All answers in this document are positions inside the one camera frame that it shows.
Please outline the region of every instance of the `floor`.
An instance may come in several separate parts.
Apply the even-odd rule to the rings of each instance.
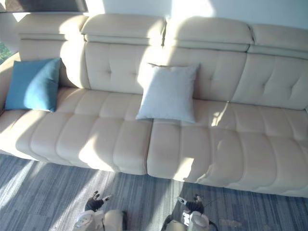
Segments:
[[[0,154],[0,230],[69,231],[98,190],[113,198],[102,209],[125,210],[128,229],[160,231],[167,215],[180,219],[180,195],[195,193],[219,231],[306,231],[308,199],[68,167]]]

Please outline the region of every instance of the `teal throw pillow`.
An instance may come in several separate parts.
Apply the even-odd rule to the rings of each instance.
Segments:
[[[37,109],[54,112],[59,69],[60,58],[15,61],[5,110]]]

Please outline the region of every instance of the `sofa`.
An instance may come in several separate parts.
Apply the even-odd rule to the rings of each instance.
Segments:
[[[0,107],[14,60],[61,57],[57,109],[2,109],[2,154],[308,197],[308,31],[119,14],[30,14],[16,31]],[[200,64],[196,123],[135,119],[147,63]]]

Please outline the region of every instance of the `blue pillow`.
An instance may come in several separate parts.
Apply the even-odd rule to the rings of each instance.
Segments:
[[[140,79],[147,78],[147,81],[136,119],[176,119],[195,123],[192,95],[198,67],[147,64],[140,74]]]
[[[15,61],[5,110],[37,109],[54,112],[59,69],[60,58]]]

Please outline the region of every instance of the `sofa armrest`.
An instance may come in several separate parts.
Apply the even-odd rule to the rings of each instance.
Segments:
[[[9,90],[14,61],[20,61],[19,53],[12,55],[0,65],[0,114]]]

